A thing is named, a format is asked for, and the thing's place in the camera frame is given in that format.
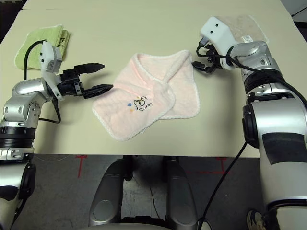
tag label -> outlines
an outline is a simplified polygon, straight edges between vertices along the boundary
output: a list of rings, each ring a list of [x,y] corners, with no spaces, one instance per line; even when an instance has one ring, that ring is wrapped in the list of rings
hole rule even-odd
[[[254,40],[249,35],[245,35],[241,37],[244,43],[253,42]]]

cable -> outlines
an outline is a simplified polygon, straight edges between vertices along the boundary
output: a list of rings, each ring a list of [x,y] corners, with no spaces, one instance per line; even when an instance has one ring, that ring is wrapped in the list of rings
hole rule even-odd
[[[291,17],[296,16],[298,13],[300,13],[300,12],[304,11],[305,9],[307,9],[307,6],[306,6],[305,8],[303,8],[303,9],[301,9],[299,12],[292,14],[292,15],[291,15]]]
[[[28,48],[27,52],[24,56],[24,80],[27,80],[27,64],[28,64],[28,56],[31,52],[31,50],[38,44],[43,44],[44,40],[34,42],[30,47]]]
[[[39,121],[48,121],[48,122],[52,122],[52,123],[55,123],[55,124],[59,124],[61,122],[61,114],[59,113],[59,103],[58,103],[58,100],[57,100],[56,97],[54,97],[52,99],[52,103],[53,103],[54,110],[57,113],[58,121],[54,121],[54,120],[50,120],[50,119],[46,119],[46,118],[40,118]]]
[[[159,214],[158,214],[157,208],[155,207],[153,191],[152,191],[152,187],[151,187],[150,185],[149,185],[149,189],[150,189],[150,193],[151,193],[152,198],[153,198],[153,207],[154,207],[154,210],[155,210],[155,212],[156,212],[158,218],[160,219],[160,216],[159,216]]]
[[[31,50],[38,44],[43,44],[43,42],[45,42],[45,40],[41,40],[41,41],[37,41],[37,42],[34,42],[32,45],[30,45],[30,47],[27,49],[27,52],[25,53],[25,56],[24,56],[24,80],[27,80],[27,64],[28,64],[28,57],[29,57],[29,54],[31,52]],[[58,103],[58,100],[56,97],[54,97],[52,99],[52,103],[53,103],[53,107],[54,107],[54,110],[56,111],[57,113],[57,116],[58,116],[58,121],[54,121],[54,120],[50,120],[50,119],[46,119],[46,118],[40,118],[39,121],[48,121],[48,122],[52,122],[52,123],[55,123],[55,124],[59,124],[61,122],[61,115],[59,113],[59,103]]]
[[[230,169],[232,168],[232,166],[234,166],[234,164],[236,163],[236,161],[237,161],[237,160],[239,159],[239,157],[241,156],[241,154],[242,154],[242,152],[244,151],[244,149],[245,149],[245,147],[246,147],[247,144],[248,144],[248,143],[245,141],[245,143],[243,144],[243,146],[242,146],[242,148],[240,149],[239,153],[236,155],[236,157],[234,158],[234,160],[231,162],[231,164],[228,166],[228,168],[226,169],[226,171],[223,173],[223,175],[222,175],[220,181],[217,183],[217,185],[216,185],[216,187],[215,187],[215,189],[214,189],[214,191],[213,191],[213,193],[212,193],[212,195],[211,195],[211,197],[210,197],[210,199],[209,199],[209,201],[208,201],[208,204],[207,204],[207,206],[206,206],[206,208],[205,208],[205,211],[203,212],[202,218],[200,219],[200,222],[199,222],[199,224],[198,224],[198,230],[201,230],[202,224],[203,224],[203,222],[204,222],[205,219],[206,219],[206,215],[207,215],[208,209],[209,209],[209,207],[210,207],[210,205],[211,205],[211,203],[212,203],[212,201],[213,201],[213,199],[214,199],[214,196],[215,196],[217,190],[219,189],[221,183],[223,182],[224,178],[227,176],[227,174],[228,174],[228,172],[230,171]]]
[[[262,75],[265,75],[269,78],[272,78],[274,79],[277,83],[280,83],[282,84],[283,86],[287,87],[289,90],[291,90],[294,94],[296,94],[298,96],[298,98],[302,101],[302,103],[304,104],[304,107],[307,109],[307,101],[306,99],[304,98],[304,96],[296,89],[294,88],[292,85],[290,85],[289,83],[287,83],[286,81],[282,80],[282,79],[279,79],[277,78],[276,76],[273,76],[271,74],[268,74],[266,72],[263,72],[261,70],[258,70],[258,69],[253,69],[253,68],[250,68],[248,66],[244,66],[242,65],[239,61],[233,59],[231,56],[224,56],[224,55],[218,55],[218,54],[200,54],[199,53],[199,49],[204,47],[202,44],[199,44],[197,49],[196,49],[196,54],[199,56],[199,57],[216,57],[216,58],[225,58],[225,59],[228,59],[229,61],[231,61],[232,63],[236,64],[238,67],[240,68],[243,68],[243,69],[246,69],[246,70],[249,70],[249,71],[253,71],[255,73],[259,73],[259,74],[262,74]]]
[[[47,160],[44,160],[44,159],[42,159],[42,158],[40,158],[40,157],[34,155],[34,157],[36,157],[36,158],[38,158],[38,159],[40,159],[41,161],[44,161],[44,162],[58,162],[58,161],[62,161],[62,160],[64,160],[64,159],[68,158],[69,156],[70,156],[70,155],[68,155],[68,156],[66,156],[66,157],[63,157],[63,158],[61,158],[61,159],[55,160],[55,161],[47,161]]]

light green towel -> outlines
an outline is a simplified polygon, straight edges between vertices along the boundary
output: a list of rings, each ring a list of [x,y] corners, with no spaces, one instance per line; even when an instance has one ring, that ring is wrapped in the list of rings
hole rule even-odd
[[[70,34],[67,30],[63,30],[63,25],[56,25],[52,27],[44,27],[31,31],[21,46],[15,57],[15,66],[23,69],[24,68],[24,56],[30,45],[39,40],[47,40],[53,46],[58,46],[62,55],[67,47]],[[42,45],[38,44],[35,46],[28,57],[27,69],[34,68],[40,69],[40,52]]]

white table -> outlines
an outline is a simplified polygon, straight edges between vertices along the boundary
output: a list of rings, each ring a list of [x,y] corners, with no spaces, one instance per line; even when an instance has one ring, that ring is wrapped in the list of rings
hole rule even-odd
[[[85,88],[90,88],[113,83],[134,53],[169,55],[188,49],[194,60],[201,60],[195,54],[199,30],[213,15],[254,16],[283,76],[307,96],[307,45],[278,0],[71,2],[29,0],[24,7],[28,10],[19,12],[0,45],[0,108],[23,78],[13,60],[26,35],[36,28],[61,23],[71,33],[60,73],[83,63],[105,64],[100,72],[81,76]],[[120,142],[92,113],[95,98],[68,96],[59,105],[61,124],[39,123],[35,153],[235,156],[244,142],[241,119],[246,95],[240,72],[217,70],[208,77],[194,73],[201,98],[195,118],[158,121],[144,134]],[[29,70],[28,77],[38,78],[40,72]],[[41,117],[56,119],[51,103],[43,106]],[[247,147],[243,156],[259,155]]]

pink towel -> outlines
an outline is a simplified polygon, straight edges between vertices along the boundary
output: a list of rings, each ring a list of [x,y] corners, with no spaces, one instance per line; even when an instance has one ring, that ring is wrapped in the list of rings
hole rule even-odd
[[[188,50],[169,56],[135,54],[93,112],[112,137],[128,140],[158,119],[191,118],[200,110]]]

